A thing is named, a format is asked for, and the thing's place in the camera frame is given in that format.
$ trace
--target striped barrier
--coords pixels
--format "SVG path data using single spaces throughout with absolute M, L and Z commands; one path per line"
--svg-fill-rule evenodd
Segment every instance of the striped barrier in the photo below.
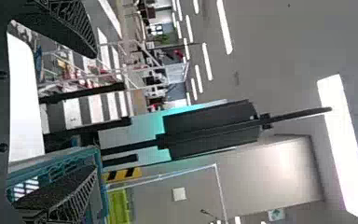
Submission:
M 129 168 L 119 171 L 111 171 L 103 174 L 104 184 L 111 184 L 120 181 L 125 181 L 129 179 L 135 179 L 142 176 L 142 171 L 140 167 Z

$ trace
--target black panel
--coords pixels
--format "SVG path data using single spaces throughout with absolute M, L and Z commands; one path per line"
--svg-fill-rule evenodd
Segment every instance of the black panel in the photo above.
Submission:
M 96 95 L 96 94 L 102 94 L 102 93 L 108 93 L 111 91 L 124 91 L 126 90 L 126 86 L 123 82 L 114 83 L 109 86 L 103 86 L 98 88 L 93 88 L 89 90 L 83 90 L 83 91 L 72 91 L 72 92 L 66 92 L 51 96 L 45 96 L 42 98 L 39 98 L 39 104 L 57 104 L 59 101 L 62 100 L 68 100 L 68 99 L 74 99 L 79 98 L 83 96 L 90 96 L 90 95 Z
M 194 132 L 250 120 L 256 115 L 252 103 L 238 101 L 164 117 L 167 135 Z
M 110 148 L 107 148 L 107 149 L 102 149 L 101 150 L 101 155 L 102 156 L 107 156 L 107 155 L 111 155 L 111 154 L 118 154 L 118 153 L 122 153 L 122 152 L 142 149 L 142 148 L 146 148 L 146 147 L 155 147 L 157 144 L 158 144 L 157 140 L 153 139 L 153 140 L 150 140 L 150 141 L 144 141 L 144 142 L 140 142 L 140 143 L 128 144 L 128 145 L 120 146 L 120 147 L 110 147 Z
M 179 142 L 170 145 L 169 150 L 172 160 L 177 161 L 201 154 L 215 153 L 217 150 L 223 148 L 253 143 L 257 141 L 259 135 L 260 128 L 255 127 L 253 129 Z
M 112 160 L 108 160 L 108 161 L 103 161 L 103 167 L 107 167 L 107 166 L 114 166 L 114 165 L 122 165 L 128 162 L 137 162 L 138 161 L 138 155 L 137 154 L 131 154 L 129 156 L 126 157 L 120 157 L 120 158 L 115 158 Z

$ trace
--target blue crate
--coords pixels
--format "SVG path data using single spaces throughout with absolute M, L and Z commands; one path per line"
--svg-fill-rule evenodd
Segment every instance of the blue crate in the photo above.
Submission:
M 26 161 L 12 162 L 7 175 L 7 198 L 14 202 L 27 193 L 42 188 L 91 162 L 98 167 L 103 203 L 101 217 L 107 217 L 109 210 L 107 195 L 101 179 L 103 166 L 100 149 L 97 147 L 73 147 Z

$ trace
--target white wall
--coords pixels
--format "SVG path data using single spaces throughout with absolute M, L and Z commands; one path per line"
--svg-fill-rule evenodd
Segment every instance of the white wall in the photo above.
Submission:
M 144 177 L 163 175 L 215 163 L 218 167 L 228 217 L 315 202 L 323 198 L 319 176 L 311 152 L 311 142 L 306 136 L 274 136 L 265 141 L 239 146 L 235 150 L 220 154 L 143 167 L 142 172 Z M 170 183 L 172 182 L 176 182 L 177 187 L 191 187 L 193 195 L 197 195 L 194 194 L 194 191 L 196 191 L 201 198 L 206 193 L 211 198 L 219 199 L 216 189 L 206 187 L 211 185 L 208 181 L 213 175 L 197 175 L 195 173 L 189 179 L 186 176 L 183 178 L 177 176 L 175 180 L 163 180 L 161 184 L 152 184 L 154 194 L 149 192 L 151 188 L 149 184 L 145 185 L 144 188 L 137 187 L 138 192 L 148 192 L 150 195 L 141 196 L 139 194 L 142 200 L 139 198 L 135 198 L 135 200 L 141 200 L 139 203 L 150 203 L 150 197 L 154 197 L 159 202 L 165 202 L 161 203 L 164 208 L 158 209 L 158 213 L 161 214 L 161 216 L 158 216 L 159 218 L 165 217 L 163 214 L 171 214 L 172 210 L 180 213 L 181 209 L 185 209 L 181 208 L 183 205 L 194 206 L 195 201 L 204 202 L 198 200 L 197 196 L 193 196 L 189 197 L 189 203 L 181 205 L 180 203 L 170 203 L 171 198 L 160 199 L 156 196 L 166 197 L 165 195 L 167 190 L 170 190 Z M 203 206 L 208 207 L 199 207 L 198 211 L 202 208 L 218 211 L 219 205 L 216 202 L 210 205 L 204 204 Z M 150 206 L 150 208 L 135 206 L 135 209 L 146 209 L 151 212 L 149 216 L 156 215 L 156 213 L 152 213 L 156 212 L 153 206 Z M 192 215 L 194 219 L 199 215 L 198 211 Z M 170 223 L 181 222 L 182 219 L 179 219 Z
M 156 18 L 150 19 L 150 24 L 162 24 L 172 22 L 172 11 L 163 10 L 156 12 Z
M 45 153 L 42 121 L 37 98 L 34 55 L 27 44 L 7 35 L 10 67 L 9 161 L 20 161 Z

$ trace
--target bolt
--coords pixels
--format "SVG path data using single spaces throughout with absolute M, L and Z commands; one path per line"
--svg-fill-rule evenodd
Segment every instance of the bolt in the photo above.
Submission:
M 5 80 L 8 78 L 8 72 L 7 71 L 0 71 L 0 79 Z
M 8 145 L 6 143 L 0 144 L 0 153 L 5 153 L 8 150 Z

